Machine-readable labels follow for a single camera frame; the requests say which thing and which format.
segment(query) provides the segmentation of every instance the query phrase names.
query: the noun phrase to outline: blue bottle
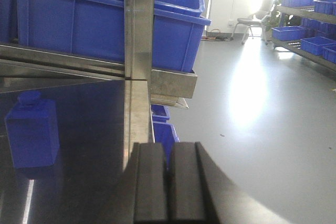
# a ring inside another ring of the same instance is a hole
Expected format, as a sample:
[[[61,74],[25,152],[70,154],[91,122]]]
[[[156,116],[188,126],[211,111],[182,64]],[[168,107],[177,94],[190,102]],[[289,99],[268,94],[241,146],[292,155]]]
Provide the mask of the blue bottle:
[[[40,95],[38,91],[21,93],[5,117],[15,168],[55,163],[59,149],[56,105]]]

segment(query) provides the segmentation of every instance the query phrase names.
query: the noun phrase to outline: metal rack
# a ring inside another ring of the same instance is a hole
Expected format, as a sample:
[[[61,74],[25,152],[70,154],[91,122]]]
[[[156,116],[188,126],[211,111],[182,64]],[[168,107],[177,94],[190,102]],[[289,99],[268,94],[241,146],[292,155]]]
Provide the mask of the metal rack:
[[[277,6],[276,7],[278,11],[281,12],[281,14],[289,14],[289,15],[295,15],[302,18],[311,18],[320,20],[322,22],[332,23],[336,24],[336,16],[334,15],[328,15],[324,13],[315,13],[313,6],[305,6],[305,7],[285,7],[285,6]],[[313,55],[309,52],[306,52],[304,50],[301,50],[301,43],[299,40],[293,40],[293,41],[281,41],[276,38],[271,38],[271,41],[274,43],[274,48],[277,46],[286,48],[302,57],[305,57],[315,63],[318,63],[320,65],[323,65],[331,70],[336,71],[336,64],[327,61],[323,59],[320,56]]]

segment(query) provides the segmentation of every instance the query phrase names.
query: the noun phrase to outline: gray floor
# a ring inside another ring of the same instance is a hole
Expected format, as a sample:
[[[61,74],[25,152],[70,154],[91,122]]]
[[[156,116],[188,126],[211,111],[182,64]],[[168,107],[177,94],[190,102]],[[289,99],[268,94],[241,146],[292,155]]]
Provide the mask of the gray floor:
[[[336,73],[280,50],[201,42],[190,109],[171,109],[171,123],[284,218],[336,223]]]

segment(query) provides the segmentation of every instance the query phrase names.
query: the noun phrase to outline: shelf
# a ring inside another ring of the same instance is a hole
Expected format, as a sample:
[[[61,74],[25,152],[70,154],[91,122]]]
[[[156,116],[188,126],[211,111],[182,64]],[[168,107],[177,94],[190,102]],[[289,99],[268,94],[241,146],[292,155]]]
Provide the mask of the shelf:
[[[301,43],[299,40],[292,40],[292,41],[281,41],[281,40],[278,40],[276,38],[272,38],[271,41],[279,46],[279,47],[283,47],[283,48],[286,48],[302,57],[305,57],[315,63],[318,63],[324,67],[327,67],[333,71],[336,71],[336,64],[330,62],[330,61],[327,61],[325,59],[322,58],[322,56],[316,56],[316,55],[313,55],[309,52],[306,52],[306,51],[303,51],[300,49],[301,47]]]
[[[124,80],[125,66],[98,60],[12,44],[0,45],[1,77]],[[151,73],[151,101],[187,108],[184,98],[192,98],[197,74],[166,69]]]
[[[323,22],[336,24],[336,16],[335,15],[329,15],[324,13],[316,13],[313,11],[313,7],[285,7],[285,6],[277,6],[277,10],[282,13],[287,14],[293,14],[295,16],[303,17],[303,18],[312,18],[317,19]]]

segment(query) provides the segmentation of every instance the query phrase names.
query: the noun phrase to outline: metal post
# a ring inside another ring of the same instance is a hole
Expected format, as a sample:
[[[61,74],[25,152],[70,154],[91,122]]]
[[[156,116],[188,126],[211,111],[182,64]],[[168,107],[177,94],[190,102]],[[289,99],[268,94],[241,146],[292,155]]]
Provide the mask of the metal post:
[[[154,0],[124,0],[124,168],[133,143],[153,142],[150,110]]]

